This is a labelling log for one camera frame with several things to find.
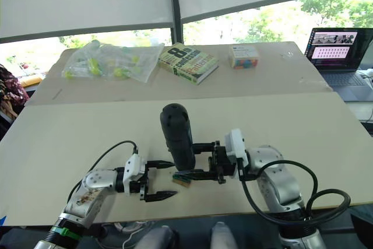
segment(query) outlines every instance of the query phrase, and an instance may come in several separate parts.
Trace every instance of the yellow-green ball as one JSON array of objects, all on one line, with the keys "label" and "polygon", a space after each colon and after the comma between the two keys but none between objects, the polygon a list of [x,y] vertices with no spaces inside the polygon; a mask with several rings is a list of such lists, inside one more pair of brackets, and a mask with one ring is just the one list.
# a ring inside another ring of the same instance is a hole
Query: yellow-green ball
[{"label": "yellow-green ball", "polygon": [[65,77],[66,77],[67,79],[71,79],[71,78],[74,77],[74,75],[73,75],[73,73],[72,73],[71,71],[66,71],[66,72],[65,72]]},{"label": "yellow-green ball", "polygon": [[138,66],[135,66],[132,68],[132,71],[136,74],[141,74],[142,72],[142,68],[141,67],[138,67]]},{"label": "yellow-green ball", "polygon": [[132,57],[132,62],[134,62],[134,63],[138,63],[139,62],[139,56],[138,55],[134,55],[133,57]]},{"label": "yellow-green ball", "polygon": [[92,73],[93,75],[96,75],[96,76],[101,75],[100,70],[99,70],[98,67],[93,67],[93,68],[91,68],[91,73]]},{"label": "yellow-green ball", "polygon": [[115,77],[122,77],[123,76],[122,69],[121,68],[115,68],[114,69],[114,76]]},{"label": "yellow-green ball", "polygon": [[88,63],[90,67],[98,67],[98,61],[95,58],[90,58]]}]

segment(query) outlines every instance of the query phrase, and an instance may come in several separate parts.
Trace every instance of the small box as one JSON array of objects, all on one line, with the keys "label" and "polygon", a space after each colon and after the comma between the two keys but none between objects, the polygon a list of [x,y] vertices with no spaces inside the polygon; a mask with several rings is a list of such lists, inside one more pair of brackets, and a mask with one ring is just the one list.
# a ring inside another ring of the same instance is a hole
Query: small box
[{"label": "small box", "polygon": [[259,54],[251,44],[232,45],[229,47],[229,62],[234,69],[256,67]]}]

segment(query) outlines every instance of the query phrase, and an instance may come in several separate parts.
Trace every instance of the white table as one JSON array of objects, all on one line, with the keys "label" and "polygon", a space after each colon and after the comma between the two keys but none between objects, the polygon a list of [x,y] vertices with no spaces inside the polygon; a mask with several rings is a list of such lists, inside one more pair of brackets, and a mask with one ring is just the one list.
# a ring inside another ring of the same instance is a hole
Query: white table
[{"label": "white table", "polygon": [[[100,154],[121,140],[135,141],[149,160],[171,160],[159,114],[175,101],[189,112],[195,142],[223,141],[230,129],[241,128],[247,145],[270,144],[286,159],[313,169],[320,189],[343,189],[354,204],[372,201],[367,190],[373,180],[373,143],[336,93],[42,105],[27,106],[0,142],[0,216],[7,215],[5,225],[54,223],[75,182]],[[131,149],[113,150],[98,166],[123,165]],[[206,154],[196,159],[196,168],[207,167]],[[289,169],[308,199],[309,175]],[[109,197],[96,222],[253,211],[237,180],[228,179],[224,185],[193,182],[187,189],[171,182],[173,171],[156,171],[152,189],[176,190],[177,195],[152,203],[140,202],[136,194]],[[266,209],[256,184],[249,185],[258,205]],[[326,196],[315,206],[339,202],[337,196]]]},{"label": "white table", "polygon": [[27,105],[135,100],[201,99],[261,94],[330,92],[331,88],[294,42],[255,43],[260,60],[254,69],[231,69],[228,45],[196,46],[219,58],[220,66],[200,85],[156,68],[147,83],[133,79],[74,79],[61,72],[74,49],[62,53]]},{"label": "white table", "polygon": [[[341,188],[355,204],[372,201],[366,192],[373,179],[368,133],[294,43],[255,46],[261,55],[258,66],[239,71],[229,67],[226,45],[198,47],[220,59],[219,69],[199,86],[163,69],[148,84],[66,80],[60,73],[72,50],[65,51],[0,142],[0,218],[6,215],[10,226],[54,223],[75,182],[121,140],[135,141],[149,160],[171,160],[159,114],[175,101],[189,112],[195,142],[223,141],[231,129],[241,128],[247,145],[273,145],[286,159],[313,169],[320,189]],[[121,166],[130,153],[131,147],[121,146],[99,167]],[[207,168],[207,155],[196,159],[196,168]],[[289,169],[308,199],[310,178]],[[152,203],[140,202],[138,195],[109,197],[96,222],[253,211],[238,181],[193,182],[186,189],[171,182],[174,171],[152,174],[151,189],[177,190],[177,195]],[[250,185],[266,209],[256,184]],[[315,206],[339,202],[338,197],[323,197]]]}]

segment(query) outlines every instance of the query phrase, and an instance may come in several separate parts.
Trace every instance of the book cover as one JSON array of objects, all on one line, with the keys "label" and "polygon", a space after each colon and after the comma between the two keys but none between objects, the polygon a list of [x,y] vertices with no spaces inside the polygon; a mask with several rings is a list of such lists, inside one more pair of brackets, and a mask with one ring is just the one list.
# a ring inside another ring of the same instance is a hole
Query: book cover
[{"label": "book cover", "polygon": [[181,43],[165,47],[159,56],[162,68],[197,85],[218,67],[218,61],[213,55]]}]

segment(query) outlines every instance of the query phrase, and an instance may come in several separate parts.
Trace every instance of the plastic bag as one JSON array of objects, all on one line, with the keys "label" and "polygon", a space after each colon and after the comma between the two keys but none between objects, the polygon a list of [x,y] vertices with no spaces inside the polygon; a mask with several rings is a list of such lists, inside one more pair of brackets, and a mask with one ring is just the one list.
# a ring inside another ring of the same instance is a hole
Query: plastic bag
[{"label": "plastic bag", "polygon": [[146,83],[157,65],[164,44],[152,47],[119,47],[93,40],[72,54],[62,76],[134,78]]}]

